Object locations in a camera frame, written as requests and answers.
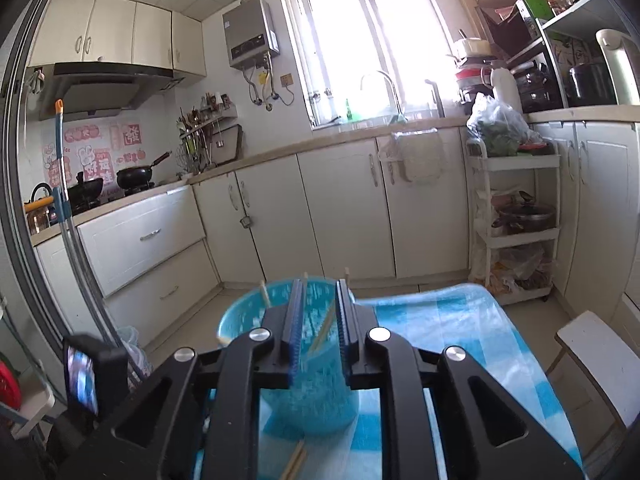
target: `pan handle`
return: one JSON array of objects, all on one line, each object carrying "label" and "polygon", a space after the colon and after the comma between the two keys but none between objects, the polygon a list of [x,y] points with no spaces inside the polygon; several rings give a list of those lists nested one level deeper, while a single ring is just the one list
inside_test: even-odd
[{"label": "pan handle", "polygon": [[160,164],[163,160],[165,160],[166,158],[169,158],[169,155],[171,155],[171,152],[164,152],[162,155],[160,155],[158,158],[156,158],[156,160],[154,160],[151,163],[150,168]]}]

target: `black frying pan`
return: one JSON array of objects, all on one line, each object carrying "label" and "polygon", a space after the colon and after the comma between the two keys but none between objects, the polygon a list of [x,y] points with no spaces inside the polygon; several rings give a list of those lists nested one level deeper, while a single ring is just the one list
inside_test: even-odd
[{"label": "black frying pan", "polygon": [[116,173],[116,182],[122,189],[146,186],[153,175],[152,168],[169,157],[171,152],[165,152],[154,160],[149,166],[134,166],[125,168]]}]

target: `white chair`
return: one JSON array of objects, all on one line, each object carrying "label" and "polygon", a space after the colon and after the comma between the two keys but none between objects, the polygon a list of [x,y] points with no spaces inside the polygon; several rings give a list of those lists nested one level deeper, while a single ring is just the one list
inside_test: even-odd
[{"label": "white chair", "polygon": [[614,423],[584,455],[587,458],[618,426],[625,432],[640,413],[640,358],[593,312],[585,312],[556,333],[561,350],[549,375],[568,355],[590,380]]}]

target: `cooking pot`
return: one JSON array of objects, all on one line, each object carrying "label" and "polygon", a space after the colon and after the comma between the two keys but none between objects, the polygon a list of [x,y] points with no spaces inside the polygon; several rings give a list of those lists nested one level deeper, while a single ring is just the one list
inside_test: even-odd
[{"label": "cooking pot", "polygon": [[524,191],[520,192],[524,200],[521,204],[509,204],[496,208],[500,218],[492,227],[506,226],[508,234],[533,233],[556,226],[556,208],[550,205],[536,204],[534,198]]},{"label": "cooking pot", "polygon": [[78,208],[78,206],[88,205],[90,202],[97,200],[100,193],[102,193],[102,185],[104,183],[101,178],[85,180],[83,171],[79,171],[78,174],[76,174],[76,180],[78,183],[75,186],[66,189],[72,210]]},{"label": "cooking pot", "polygon": [[154,160],[149,166],[134,166],[125,168],[116,173],[116,182],[122,189],[146,186],[153,175],[152,168],[169,157],[171,152],[165,152]]}]

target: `range hood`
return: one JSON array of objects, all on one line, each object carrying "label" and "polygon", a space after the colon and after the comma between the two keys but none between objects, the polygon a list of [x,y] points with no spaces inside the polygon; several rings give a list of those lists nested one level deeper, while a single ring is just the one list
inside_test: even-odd
[{"label": "range hood", "polygon": [[72,62],[39,67],[44,88],[39,119],[55,116],[55,102],[65,103],[65,121],[109,117],[135,110],[152,95],[177,85],[173,70],[124,63]]}]

